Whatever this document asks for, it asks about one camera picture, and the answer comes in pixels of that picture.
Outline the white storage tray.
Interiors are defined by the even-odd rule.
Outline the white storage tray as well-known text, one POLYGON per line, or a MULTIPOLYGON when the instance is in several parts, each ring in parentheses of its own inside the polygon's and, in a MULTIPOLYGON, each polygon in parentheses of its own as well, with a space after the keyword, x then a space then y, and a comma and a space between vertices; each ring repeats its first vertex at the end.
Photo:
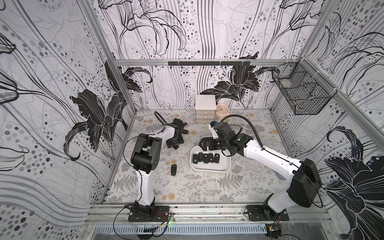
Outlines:
POLYGON ((232 162, 231 157, 225 156, 221 150, 204 151, 201 147, 195 146, 192 148, 190 154, 190 167, 196 172, 224 174, 229 172, 232 167, 232 162), (200 152, 204 154, 212 153, 213 155, 220 154, 220 162, 218 164, 214 162, 208 164, 198 162, 197 164, 193 164, 193 154, 198 154, 200 152))

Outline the black key with buttons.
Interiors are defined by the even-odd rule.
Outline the black key with buttons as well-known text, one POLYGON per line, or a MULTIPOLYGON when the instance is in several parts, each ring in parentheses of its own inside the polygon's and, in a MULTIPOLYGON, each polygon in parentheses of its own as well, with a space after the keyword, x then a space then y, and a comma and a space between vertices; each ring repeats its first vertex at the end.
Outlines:
POLYGON ((214 155, 212 153, 208 154, 209 162, 213 163, 214 162, 214 155))

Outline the black key front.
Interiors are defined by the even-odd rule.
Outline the black key front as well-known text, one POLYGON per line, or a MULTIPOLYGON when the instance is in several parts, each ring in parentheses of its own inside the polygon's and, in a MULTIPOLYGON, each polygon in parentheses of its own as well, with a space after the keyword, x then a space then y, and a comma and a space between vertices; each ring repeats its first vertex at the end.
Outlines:
POLYGON ((203 154, 203 162, 204 164, 208 164, 210 162, 209 154, 203 154))

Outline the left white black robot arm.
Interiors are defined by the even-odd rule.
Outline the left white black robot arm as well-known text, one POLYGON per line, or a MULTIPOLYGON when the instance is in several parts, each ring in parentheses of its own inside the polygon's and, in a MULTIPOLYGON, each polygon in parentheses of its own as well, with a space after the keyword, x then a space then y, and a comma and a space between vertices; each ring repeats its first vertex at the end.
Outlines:
POLYGON ((187 134, 186 122, 175 118, 164 123, 161 130, 153 134, 139 134, 131 155, 131 164, 138 178, 138 197, 134 202, 137 213, 152 217, 155 214, 154 170, 160 162, 162 144, 178 149, 187 134))

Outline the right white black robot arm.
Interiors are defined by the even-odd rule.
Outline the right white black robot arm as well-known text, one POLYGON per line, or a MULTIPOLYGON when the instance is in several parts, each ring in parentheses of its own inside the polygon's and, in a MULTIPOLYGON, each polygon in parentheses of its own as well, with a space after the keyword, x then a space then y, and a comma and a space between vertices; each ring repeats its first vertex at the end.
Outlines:
POLYGON ((322 182, 313 161, 301 161, 280 154, 265 147, 258 136, 236 133, 226 122, 213 121, 209 124, 209 130, 212 136, 202 138, 199 142, 204 152, 221 151, 226 157, 239 154, 264 164, 290 181, 287 189, 271 194, 263 202, 261 212, 268 219, 295 205, 309 208, 320 195, 322 182))

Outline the pink round alarm clock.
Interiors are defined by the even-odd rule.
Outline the pink round alarm clock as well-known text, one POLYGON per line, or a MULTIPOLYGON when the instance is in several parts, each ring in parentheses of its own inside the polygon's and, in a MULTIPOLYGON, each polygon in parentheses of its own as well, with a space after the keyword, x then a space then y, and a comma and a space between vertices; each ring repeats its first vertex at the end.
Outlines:
POLYGON ((216 118, 218 120, 221 120, 230 114, 230 108, 225 104, 217 104, 216 108, 216 118))

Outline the white mini drawer cabinet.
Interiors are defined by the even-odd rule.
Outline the white mini drawer cabinet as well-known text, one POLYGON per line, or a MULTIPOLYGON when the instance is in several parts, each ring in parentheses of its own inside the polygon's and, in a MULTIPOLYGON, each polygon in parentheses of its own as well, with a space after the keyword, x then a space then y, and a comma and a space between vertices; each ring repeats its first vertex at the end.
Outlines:
POLYGON ((210 123, 216 118, 216 97, 215 95, 195 96, 196 123, 210 123))

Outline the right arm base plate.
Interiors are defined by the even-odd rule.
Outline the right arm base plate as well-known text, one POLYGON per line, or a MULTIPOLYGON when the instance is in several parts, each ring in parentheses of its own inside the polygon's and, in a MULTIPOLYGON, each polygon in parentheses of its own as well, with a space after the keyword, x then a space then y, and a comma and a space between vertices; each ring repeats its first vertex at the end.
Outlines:
POLYGON ((252 222, 272 221, 276 223, 278 221, 289 220, 289 216, 286 210, 283 210, 280 213, 276 213, 268 206, 263 207, 262 205, 247 205, 244 213, 252 222))

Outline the black wall hook rail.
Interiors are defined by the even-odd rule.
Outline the black wall hook rail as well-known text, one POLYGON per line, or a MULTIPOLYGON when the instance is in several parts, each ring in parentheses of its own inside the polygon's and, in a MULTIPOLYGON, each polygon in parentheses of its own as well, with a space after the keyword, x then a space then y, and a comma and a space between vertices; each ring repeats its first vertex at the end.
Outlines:
POLYGON ((250 61, 168 61, 169 66, 250 66, 250 61))

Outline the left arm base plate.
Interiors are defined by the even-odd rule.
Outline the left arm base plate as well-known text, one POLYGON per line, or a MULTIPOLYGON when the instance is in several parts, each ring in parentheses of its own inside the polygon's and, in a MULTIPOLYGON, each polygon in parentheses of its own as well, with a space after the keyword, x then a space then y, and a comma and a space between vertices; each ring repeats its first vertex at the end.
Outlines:
POLYGON ((149 212, 140 211, 137 207, 132 207, 128 221, 133 223, 138 222, 157 222, 162 223, 166 222, 170 215, 170 207, 169 206, 154 206, 150 207, 149 212))

